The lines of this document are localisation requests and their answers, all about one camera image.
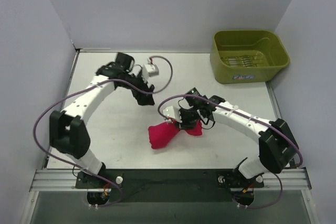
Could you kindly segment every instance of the olive green plastic container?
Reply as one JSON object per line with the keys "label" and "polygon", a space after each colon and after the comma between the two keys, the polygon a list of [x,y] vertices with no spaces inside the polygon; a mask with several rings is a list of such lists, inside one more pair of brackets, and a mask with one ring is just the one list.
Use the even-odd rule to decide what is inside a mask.
{"label": "olive green plastic container", "polygon": [[214,35],[210,62],[216,81],[271,80],[289,64],[280,39],[267,30],[224,30]]}

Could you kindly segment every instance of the blue label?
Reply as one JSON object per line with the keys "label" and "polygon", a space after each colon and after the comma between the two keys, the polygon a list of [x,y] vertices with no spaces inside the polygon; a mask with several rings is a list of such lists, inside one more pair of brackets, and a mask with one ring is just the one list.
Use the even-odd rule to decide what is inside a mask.
{"label": "blue label", "polygon": [[233,76],[233,80],[243,80],[243,79],[253,79],[254,76],[242,76],[240,74],[236,74],[235,76]]}

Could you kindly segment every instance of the red cloth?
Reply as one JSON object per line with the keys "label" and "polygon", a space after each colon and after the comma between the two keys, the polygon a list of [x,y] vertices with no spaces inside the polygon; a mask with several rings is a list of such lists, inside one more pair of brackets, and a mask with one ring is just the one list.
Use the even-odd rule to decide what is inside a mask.
{"label": "red cloth", "polygon": [[[168,143],[178,134],[179,128],[174,123],[160,123],[156,126],[150,126],[148,128],[149,142],[152,145],[152,149],[164,148]],[[201,122],[197,122],[196,127],[190,130],[185,130],[189,135],[201,136],[202,127]]]}

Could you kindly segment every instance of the tabletop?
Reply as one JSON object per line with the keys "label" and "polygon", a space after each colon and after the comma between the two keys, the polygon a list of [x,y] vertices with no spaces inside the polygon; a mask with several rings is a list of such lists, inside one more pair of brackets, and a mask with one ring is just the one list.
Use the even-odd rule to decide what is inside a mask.
{"label": "tabletop", "polygon": [[[274,120],[275,113],[266,84],[220,84],[214,79],[209,54],[182,53],[129,53],[135,63],[143,65],[151,55],[166,57],[173,65],[171,84],[154,95],[154,106],[138,106],[131,91],[117,88],[96,109],[87,124],[91,138],[90,148],[107,168],[234,168],[242,159],[258,155],[258,145],[234,129],[216,124],[211,130],[203,130],[199,137],[180,132],[162,149],[153,150],[149,143],[148,127],[163,122],[157,113],[157,105],[165,98],[184,94],[196,87],[202,95],[218,95],[232,105],[264,119]],[[69,94],[84,89],[96,70],[114,61],[116,53],[81,52],[73,72]],[[154,59],[160,75],[149,79],[156,89],[164,86],[170,69],[161,59]],[[178,99],[166,105],[177,106]],[[70,160],[52,149],[54,155]],[[47,168],[72,168],[50,158]]]}

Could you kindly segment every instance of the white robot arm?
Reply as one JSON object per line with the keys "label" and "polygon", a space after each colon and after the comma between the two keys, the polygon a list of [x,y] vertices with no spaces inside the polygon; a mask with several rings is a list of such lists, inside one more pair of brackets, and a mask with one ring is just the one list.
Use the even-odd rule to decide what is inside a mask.
{"label": "white robot arm", "polygon": [[[204,119],[207,119],[228,125],[259,145],[258,156],[248,157],[236,167],[238,173],[246,180],[253,180],[264,172],[280,173],[297,153],[298,145],[287,123],[282,119],[273,122],[258,118],[216,95],[209,98],[212,103],[206,102],[204,99],[207,97],[201,96],[196,88],[186,93],[185,99],[189,109],[170,106],[162,111],[167,121],[175,121],[176,126],[181,129],[190,129],[195,127],[199,120],[204,122]],[[270,128],[281,132],[292,144]]]}
{"label": "white robot arm", "polygon": [[[100,103],[117,87],[130,88],[121,82],[110,81],[98,84],[109,79],[121,79],[143,91],[152,92],[154,90],[153,85],[148,87],[147,80],[149,77],[159,75],[157,66],[149,60],[137,75],[131,73],[133,66],[133,57],[119,52],[115,62],[99,68],[87,86],[87,88],[97,86],[96,88],[84,93],[62,111],[53,111],[50,115],[50,145],[94,174],[99,174],[102,167],[105,167],[90,149],[90,137],[86,124]],[[132,90],[132,94],[138,105],[154,105],[152,95],[142,94],[135,90]]]}

